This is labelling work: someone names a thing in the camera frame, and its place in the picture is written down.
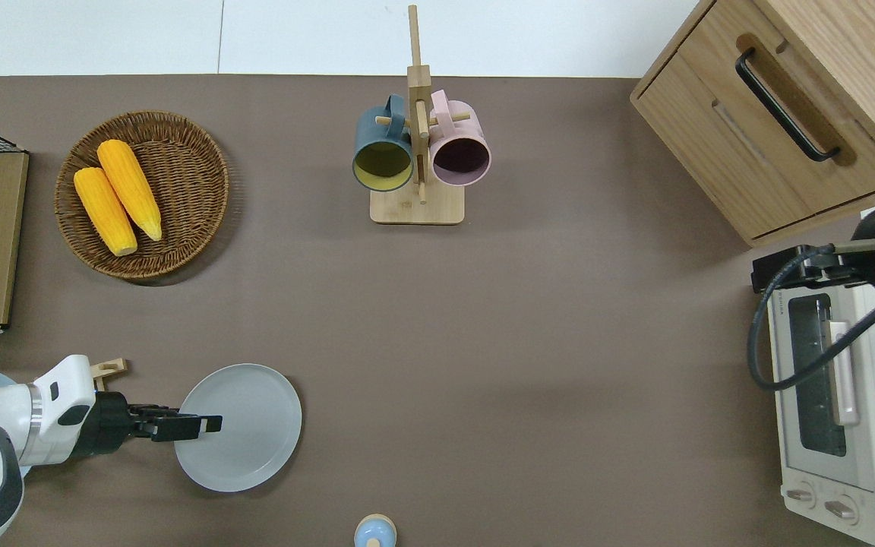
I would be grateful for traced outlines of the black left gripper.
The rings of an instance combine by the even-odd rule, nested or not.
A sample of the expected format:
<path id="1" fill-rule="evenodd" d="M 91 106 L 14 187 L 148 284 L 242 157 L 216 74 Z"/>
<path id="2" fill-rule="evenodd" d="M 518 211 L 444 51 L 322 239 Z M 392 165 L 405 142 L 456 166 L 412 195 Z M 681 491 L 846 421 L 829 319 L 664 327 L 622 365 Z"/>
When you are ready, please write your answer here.
<path id="1" fill-rule="evenodd" d="M 132 407 L 119 392 L 95 392 L 95 404 L 77 437 L 77 457 L 115 453 L 131 436 L 153 442 L 197 440 L 201 434 L 221 432 L 223 417 L 179 415 L 170 407 Z"/>

